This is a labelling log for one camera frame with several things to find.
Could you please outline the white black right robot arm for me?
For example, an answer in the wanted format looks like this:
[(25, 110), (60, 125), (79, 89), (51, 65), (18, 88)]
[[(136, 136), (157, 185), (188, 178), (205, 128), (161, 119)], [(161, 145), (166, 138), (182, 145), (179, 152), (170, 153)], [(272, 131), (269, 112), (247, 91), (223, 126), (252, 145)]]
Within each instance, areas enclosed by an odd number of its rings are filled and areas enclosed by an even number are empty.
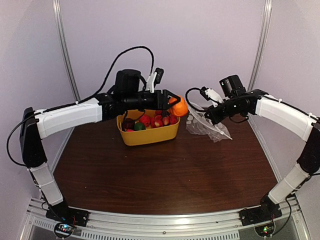
[(224, 96), (209, 87), (200, 89), (201, 95), (212, 103), (204, 113), (214, 125), (226, 118), (241, 115), (255, 116), (270, 121), (269, 142), (277, 148), (284, 147), (284, 157), (296, 160), (292, 168), (260, 200), (256, 210), (259, 220), (266, 221), (276, 214), (279, 204), (298, 191), (305, 182), (320, 170), (320, 119), (261, 89), (246, 90), (238, 75), (219, 81)]

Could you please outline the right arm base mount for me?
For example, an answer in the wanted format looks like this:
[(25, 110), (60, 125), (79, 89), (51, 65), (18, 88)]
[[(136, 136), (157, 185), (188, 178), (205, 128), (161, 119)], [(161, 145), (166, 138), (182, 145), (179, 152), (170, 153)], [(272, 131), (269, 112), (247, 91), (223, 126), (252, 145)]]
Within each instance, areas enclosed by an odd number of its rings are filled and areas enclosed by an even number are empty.
[(267, 221), (271, 221), (274, 218), (281, 217), (282, 211), (276, 209), (272, 212), (263, 211), (260, 206), (253, 208), (244, 208), (238, 212), (242, 226), (255, 225)]

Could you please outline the orange toy fruit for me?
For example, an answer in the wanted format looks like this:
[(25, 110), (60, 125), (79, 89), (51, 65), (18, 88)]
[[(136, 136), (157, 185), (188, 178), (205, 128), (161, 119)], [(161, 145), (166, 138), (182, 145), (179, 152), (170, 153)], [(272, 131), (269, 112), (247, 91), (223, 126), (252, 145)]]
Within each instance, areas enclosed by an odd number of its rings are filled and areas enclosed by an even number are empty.
[(180, 96), (180, 102), (172, 106), (169, 110), (169, 113), (176, 116), (176, 117), (183, 117), (188, 114), (188, 104), (184, 100), (182, 96)]

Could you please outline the yellow plastic basket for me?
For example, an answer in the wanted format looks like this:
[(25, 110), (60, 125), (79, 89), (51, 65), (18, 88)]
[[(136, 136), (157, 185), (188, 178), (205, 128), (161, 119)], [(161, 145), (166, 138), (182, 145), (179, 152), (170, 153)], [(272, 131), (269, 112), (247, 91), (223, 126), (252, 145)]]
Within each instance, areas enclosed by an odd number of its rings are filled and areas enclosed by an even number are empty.
[(181, 120), (180, 117), (177, 117), (175, 124), (169, 123), (169, 125), (167, 126), (161, 126), (156, 128), (150, 126), (144, 130), (127, 131), (124, 128), (122, 128), (124, 118), (124, 114), (119, 115), (116, 118), (116, 124), (122, 137), (122, 140), (127, 146), (147, 145), (172, 140), (177, 136)]

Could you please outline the clear polka dot zip bag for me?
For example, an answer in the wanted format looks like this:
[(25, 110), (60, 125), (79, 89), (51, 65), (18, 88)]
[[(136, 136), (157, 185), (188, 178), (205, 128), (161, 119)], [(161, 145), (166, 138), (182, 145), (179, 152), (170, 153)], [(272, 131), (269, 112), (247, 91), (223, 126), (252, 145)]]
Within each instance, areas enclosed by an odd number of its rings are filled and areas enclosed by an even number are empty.
[(199, 112), (188, 106), (189, 114), (186, 119), (186, 130), (192, 135), (208, 136), (213, 142), (232, 140), (227, 127), (222, 124), (212, 124), (205, 118), (204, 112)]

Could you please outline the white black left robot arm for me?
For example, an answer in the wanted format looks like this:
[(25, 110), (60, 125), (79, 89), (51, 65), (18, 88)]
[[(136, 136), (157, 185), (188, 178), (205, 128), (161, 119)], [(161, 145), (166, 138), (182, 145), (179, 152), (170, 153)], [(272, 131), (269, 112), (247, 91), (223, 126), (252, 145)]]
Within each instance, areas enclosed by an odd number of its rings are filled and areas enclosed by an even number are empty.
[(170, 90), (156, 89), (163, 76), (157, 68), (140, 87), (141, 73), (120, 70), (114, 85), (106, 92), (98, 91), (86, 100), (53, 108), (23, 113), (19, 141), (22, 161), (47, 202), (48, 209), (61, 222), (72, 218), (72, 211), (48, 164), (44, 142), (79, 126), (113, 120), (130, 110), (167, 111), (183, 101)]

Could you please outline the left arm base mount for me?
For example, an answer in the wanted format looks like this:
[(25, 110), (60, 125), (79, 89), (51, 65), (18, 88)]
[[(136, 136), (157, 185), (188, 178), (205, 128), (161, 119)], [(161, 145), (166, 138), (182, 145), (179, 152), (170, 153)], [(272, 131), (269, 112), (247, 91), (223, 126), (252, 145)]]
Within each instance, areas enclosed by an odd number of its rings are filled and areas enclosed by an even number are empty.
[(71, 226), (86, 227), (89, 219), (89, 212), (86, 210), (72, 208), (60, 203), (54, 206), (49, 204), (45, 216), (48, 219), (62, 222)]

